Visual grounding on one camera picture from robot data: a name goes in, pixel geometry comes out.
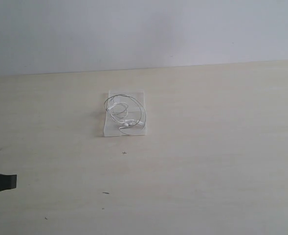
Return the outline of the clear plastic open case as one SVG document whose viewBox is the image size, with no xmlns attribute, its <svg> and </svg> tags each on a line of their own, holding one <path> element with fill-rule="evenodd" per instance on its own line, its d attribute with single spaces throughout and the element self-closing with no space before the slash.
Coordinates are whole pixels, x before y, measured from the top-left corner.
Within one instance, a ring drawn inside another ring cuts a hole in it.
<svg viewBox="0 0 288 235">
<path fill-rule="evenodd" d="M 104 137 L 143 136 L 147 134 L 144 91 L 110 90 L 104 101 Z"/>
</svg>

